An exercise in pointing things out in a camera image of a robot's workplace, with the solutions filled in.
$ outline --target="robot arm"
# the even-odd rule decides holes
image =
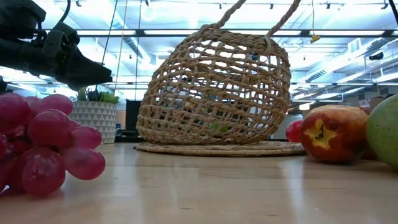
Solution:
[[[45,11],[32,0],[0,1],[0,66],[54,77],[72,90],[112,81],[111,70],[79,51],[76,30],[61,19],[47,34],[41,30],[44,19]],[[21,40],[34,34],[31,42]]]

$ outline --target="desk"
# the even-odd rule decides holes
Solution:
[[[118,143],[96,180],[68,175],[42,200],[0,198],[0,223],[396,224],[398,173],[380,162],[317,164],[299,157],[188,157]]]

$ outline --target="rope handle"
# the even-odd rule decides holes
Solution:
[[[292,14],[296,11],[296,9],[299,7],[301,0],[294,0],[292,5],[290,6],[289,10],[285,13],[285,15],[280,19],[280,21],[269,30],[267,36],[270,37],[275,32],[277,32],[284,24],[285,22],[292,16]],[[200,30],[197,32],[197,35],[201,35],[205,30],[214,28],[214,29],[219,29],[225,25],[225,23],[229,20],[232,14],[239,9],[243,3],[245,3],[246,0],[239,0],[237,3],[235,3],[230,9],[228,9],[224,16],[218,21],[217,23],[210,24],[210,25],[204,25],[200,28]]]

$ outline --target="red apple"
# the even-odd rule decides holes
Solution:
[[[290,142],[301,142],[300,129],[304,120],[292,121],[286,127],[286,137]]]
[[[327,105],[311,110],[301,128],[304,149],[319,162],[341,164],[358,159],[368,147],[367,114],[352,106]]]

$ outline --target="woven placemat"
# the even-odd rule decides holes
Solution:
[[[209,145],[209,146],[186,146],[186,145],[163,145],[141,143],[138,150],[146,152],[157,152],[167,154],[178,154],[185,156],[299,156],[305,155],[305,150],[300,143],[262,141],[247,145]]]

